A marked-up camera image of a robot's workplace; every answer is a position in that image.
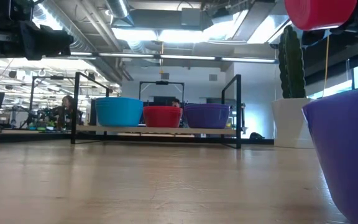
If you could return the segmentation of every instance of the wire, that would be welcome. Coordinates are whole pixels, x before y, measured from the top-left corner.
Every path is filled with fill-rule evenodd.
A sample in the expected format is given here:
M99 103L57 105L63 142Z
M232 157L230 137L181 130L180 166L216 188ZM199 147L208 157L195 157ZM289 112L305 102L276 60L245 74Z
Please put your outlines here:
M78 22L84 22L86 20L86 16L82 19L78 19L77 17L77 8L78 8L78 5L75 5L74 7L74 18L78 21Z
M324 97L324 91L326 90L327 77L328 77L328 52L329 52L329 36L327 37L327 49L326 49L326 78L325 78L325 80L324 80L323 97Z
M189 6L190 6L192 9L194 9L193 5L191 5L190 2L188 2L188 1L181 1L181 2L179 3L178 7L177 7L177 11L179 11L180 5L181 5L182 3L184 3L184 2L187 3L187 4L189 4Z
M38 4L43 3L44 1L45 1L45 0L38 0L38 1L34 2L34 5L36 6L36 5L38 5Z
M5 68L5 70L0 74L0 78L1 78L2 75L6 72L6 70L11 66L11 63L13 62L13 60L15 60L15 59L12 59L11 62L9 62L9 64L8 64L7 67Z

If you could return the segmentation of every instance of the floor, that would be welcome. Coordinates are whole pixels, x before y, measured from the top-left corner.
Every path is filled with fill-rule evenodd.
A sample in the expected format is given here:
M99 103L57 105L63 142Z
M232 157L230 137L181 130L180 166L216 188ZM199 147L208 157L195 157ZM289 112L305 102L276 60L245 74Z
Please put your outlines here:
M349 223L312 149L0 144L0 223Z

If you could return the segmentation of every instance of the black metal frame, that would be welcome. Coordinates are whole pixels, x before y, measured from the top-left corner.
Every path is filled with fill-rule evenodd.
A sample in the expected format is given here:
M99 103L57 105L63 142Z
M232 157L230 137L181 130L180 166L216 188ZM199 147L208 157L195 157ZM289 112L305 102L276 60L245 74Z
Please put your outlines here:
M50 79L52 79L52 77L41 77L41 76L32 77L29 111L32 110L33 99L34 99L34 90L35 90L35 87L36 87L35 80L38 79L38 78L43 78L43 79L50 78ZM62 77L61 79L75 79L75 78L74 77Z
M76 72L75 77L68 77L70 79L75 79L74 85L74 101L73 101L73 112L72 112L72 122L71 122L71 133L70 134L10 134L10 135L0 135L0 142L20 142L20 141L40 141L40 140L54 140L54 139L70 139L71 144L84 144L90 142L98 141L131 141L131 142L185 142L185 143L198 143L198 144L223 144L225 146L232 147L228 144L235 144L236 149L240 149L242 144L274 144L273 139L241 139L242 131L242 117L244 116L241 111L241 75L236 75L222 90L222 103L225 103L225 92L226 90L236 82L236 91L237 91L237 101L236 101L236 138L175 138L175 137L158 137L158 136L108 136L107 132L104 132L103 135L96 134L86 134L86 133L77 133L76 132L76 114L78 112L78 95L80 91L80 77L85 77L89 81L94 82L95 84L106 89L106 97L110 94L110 89L103 84L98 83L95 80L90 79L88 76L81 72ZM36 78L49 78L49 77L34 77L32 84L32 94L31 99L34 95L35 88L35 79ZM88 140L86 142L76 142L77 140Z
M77 72L75 74L75 89L74 89L74 111L73 114L76 114L77 106L78 106L78 90L80 83L80 76L86 77L84 74ZM71 127L71 143L72 144L81 144L83 142L76 142L78 140L99 140L99 141L153 141L153 142L192 142L192 143L220 143L225 146L230 146L229 144L235 144L235 149L241 149L242 144L273 144L273 140L268 139L260 139L260 140L252 140L252 139L241 139L241 131L242 131L242 113L241 113L241 75L236 75L222 90L222 104L225 103L225 92L226 90L236 82L236 91L237 91L237 99L236 99L236 138L225 138L224 135L221 138L170 138L170 137L149 137L149 136L107 136L106 132L104 132L103 136L96 134L81 134L76 133L76 119L73 117L72 127ZM155 83L155 82L140 82L139 84L139 98L141 97L141 88L143 83ZM183 87L183 96L185 90L184 83L169 83L169 84L179 84Z
M103 87L106 89L106 97L109 97L110 95L110 89L103 85L100 84L99 82L91 79L90 77L88 77L87 75L81 73L81 72L76 72L75 73L75 82L74 82L74 101L73 101L73 112L71 113L71 143L75 144L75 137L76 137L76 130L77 130L77 112L78 112L78 94L80 92L80 77L85 77L86 79L88 79L91 82L94 82L95 84L98 84L99 86Z
M141 99L140 97L142 96L142 84L144 83L149 83L149 84L156 84L156 85L161 85L159 84L159 82L139 82L139 99ZM172 85L181 85L181 101L184 103L185 102L185 83L180 83L180 82L164 82L167 85L172 84Z
M236 82L236 149L241 149L242 113L241 113L241 75L237 74L222 90L222 104L225 102L226 90Z

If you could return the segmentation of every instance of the red bowl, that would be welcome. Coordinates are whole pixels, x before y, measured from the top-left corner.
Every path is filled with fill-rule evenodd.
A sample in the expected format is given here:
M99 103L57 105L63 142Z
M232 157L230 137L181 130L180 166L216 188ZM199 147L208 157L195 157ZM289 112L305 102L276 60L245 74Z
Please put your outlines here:
M291 21L301 30L322 29L345 23L357 0L285 0Z
M182 109L174 106L146 106L143 109L144 121L151 128L177 128Z

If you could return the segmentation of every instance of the yellow cable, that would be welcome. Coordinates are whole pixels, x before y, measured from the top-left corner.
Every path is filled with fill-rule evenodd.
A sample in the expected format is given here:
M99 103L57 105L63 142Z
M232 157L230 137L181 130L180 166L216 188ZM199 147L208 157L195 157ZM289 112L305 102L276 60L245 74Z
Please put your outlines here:
M327 77L328 77L328 52L329 52L329 36L327 37L327 49L326 49L326 78L324 79L323 97L324 97L324 92L325 92L325 90L326 90Z

